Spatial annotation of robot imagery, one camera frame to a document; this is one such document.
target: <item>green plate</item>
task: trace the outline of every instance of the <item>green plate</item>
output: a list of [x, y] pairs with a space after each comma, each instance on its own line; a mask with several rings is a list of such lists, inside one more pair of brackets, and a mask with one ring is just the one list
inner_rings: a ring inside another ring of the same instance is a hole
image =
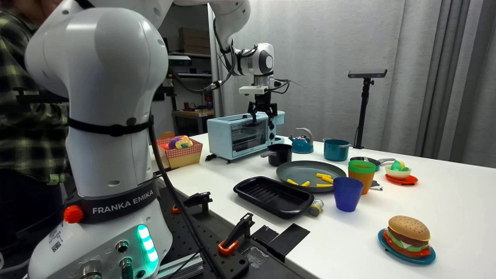
[[297, 186], [287, 183], [287, 180], [294, 180], [298, 183], [297, 188], [309, 193], [334, 193], [334, 186], [317, 186], [318, 183], [326, 183], [320, 177], [317, 177], [317, 174], [328, 174], [332, 179], [346, 177], [346, 172], [343, 169], [322, 162], [289, 162], [278, 168], [278, 179], [289, 186]]

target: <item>white table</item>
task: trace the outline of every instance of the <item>white table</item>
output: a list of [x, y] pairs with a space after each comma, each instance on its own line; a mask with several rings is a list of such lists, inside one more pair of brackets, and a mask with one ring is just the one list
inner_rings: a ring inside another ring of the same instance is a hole
[[[250, 177], [278, 179], [277, 168], [272, 168], [267, 158], [255, 155], [232, 165], [219, 158], [205, 162], [210, 155], [208, 137], [194, 138], [205, 145], [201, 163], [170, 172], [174, 186], [187, 196], [212, 193], [215, 202], [210, 208], [232, 224], [253, 213], [256, 224], [252, 233], [264, 225], [283, 233], [292, 224], [309, 230], [311, 234], [287, 256], [287, 264], [306, 278], [496, 278], [496, 169], [351, 149], [351, 157], [394, 157], [405, 162], [419, 185], [396, 186], [385, 179], [385, 171], [380, 171], [376, 180], [385, 191], [371, 191], [360, 200], [356, 213], [342, 213], [336, 207], [334, 194], [320, 194], [317, 199], [325, 202], [322, 216], [283, 220], [233, 191], [239, 182]], [[315, 143], [314, 154], [294, 154], [294, 162], [326, 162], [323, 154], [323, 143]], [[332, 165], [348, 169], [348, 163]], [[379, 231], [388, 227], [393, 216], [401, 214], [416, 217], [432, 230], [432, 245], [438, 253], [433, 265], [399, 262], [379, 245]]]

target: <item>purple cup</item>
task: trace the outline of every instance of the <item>purple cup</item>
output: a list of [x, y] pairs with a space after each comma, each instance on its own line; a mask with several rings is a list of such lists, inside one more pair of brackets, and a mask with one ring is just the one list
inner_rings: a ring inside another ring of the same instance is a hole
[[337, 177], [334, 185], [337, 208], [345, 213], [354, 213], [362, 197], [362, 182], [349, 177]]

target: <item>person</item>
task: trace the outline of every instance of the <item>person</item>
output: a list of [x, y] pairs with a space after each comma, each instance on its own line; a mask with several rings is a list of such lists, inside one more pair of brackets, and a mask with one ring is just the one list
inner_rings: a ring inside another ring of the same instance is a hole
[[43, 103], [52, 95], [26, 65], [30, 39], [60, 3], [0, 0], [0, 278], [27, 267], [63, 217], [69, 104]]

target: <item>basket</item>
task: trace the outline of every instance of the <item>basket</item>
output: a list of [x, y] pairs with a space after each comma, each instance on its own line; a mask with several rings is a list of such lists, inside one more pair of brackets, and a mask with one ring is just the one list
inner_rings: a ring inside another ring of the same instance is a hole
[[198, 165], [201, 162], [204, 148], [202, 143], [191, 138], [193, 146], [188, 149], [167, 149], [171, 140], [173, 138], [157, 140], [163, 165], [170, 166], [171, 169], [177, 169], [188, 165]]

